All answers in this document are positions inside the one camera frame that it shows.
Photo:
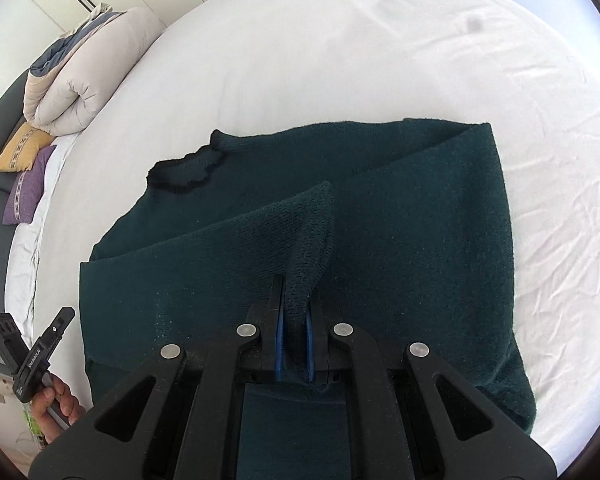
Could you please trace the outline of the dark green knit sweater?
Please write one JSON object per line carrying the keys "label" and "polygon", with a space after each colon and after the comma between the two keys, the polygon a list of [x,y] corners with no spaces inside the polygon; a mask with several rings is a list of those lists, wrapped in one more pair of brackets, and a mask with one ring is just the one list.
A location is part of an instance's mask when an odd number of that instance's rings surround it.
{"label": "dark green knit sweater", "polygon": [[243,479],[345,479],[342,390],[309,383],[308,301],[380,341],[429,344],[523,430],[514,255],[489,125],[328,122],[212,133],[158,162],[80,271],[85,371],[102,398],[169,342],[200,347],[285,279],[282,382],[247,390]]}

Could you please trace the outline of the purple patterned cushion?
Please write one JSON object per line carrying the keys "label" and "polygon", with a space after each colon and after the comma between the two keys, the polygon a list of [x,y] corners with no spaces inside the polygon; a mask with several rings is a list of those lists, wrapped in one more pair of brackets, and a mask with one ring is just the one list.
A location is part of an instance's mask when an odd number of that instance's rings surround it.
{"label": "purple patterned cushion", "polygon": [[56,145],[46,146],[36,155],[30,170],[20,172],[9,193],[2,217],[3,226],[31,223],[44,194],[45,170]]}

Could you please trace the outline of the yellow patterned cushion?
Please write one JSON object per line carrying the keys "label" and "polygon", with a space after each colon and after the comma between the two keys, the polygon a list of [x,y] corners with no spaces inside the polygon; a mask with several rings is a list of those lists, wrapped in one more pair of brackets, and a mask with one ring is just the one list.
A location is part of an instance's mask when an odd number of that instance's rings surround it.
{"label": "yellow patterned cushion", "polygon": [[49,133],[24,122],[6,143],[0,154],[0,172],[31,170],[38,152],[53,143]]}

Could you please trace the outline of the folded beige duvet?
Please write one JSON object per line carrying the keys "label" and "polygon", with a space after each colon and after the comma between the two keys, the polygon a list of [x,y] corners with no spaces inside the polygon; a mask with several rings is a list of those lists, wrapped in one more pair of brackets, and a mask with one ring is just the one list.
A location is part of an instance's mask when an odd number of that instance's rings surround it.
{"label": "folded beige duvet", "polygon": [[23,117],[51,136],[87,128],[164,31],[151,10],[101,3],[31,64]]}

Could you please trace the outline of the white bed mattress sheet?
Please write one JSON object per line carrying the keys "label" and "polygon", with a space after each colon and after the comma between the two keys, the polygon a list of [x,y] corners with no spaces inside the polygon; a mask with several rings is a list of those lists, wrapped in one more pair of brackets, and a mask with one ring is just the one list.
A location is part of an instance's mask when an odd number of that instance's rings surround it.
{"label": "white bed mattress sheet", "polygon": [[512,0],[209,0],[150,47],[50,161],[6,307],[26,334],[161,159],[314,122],[492,126],[512,212],[515,333],[535,440],[566,469],[600,424],[600,76]]}

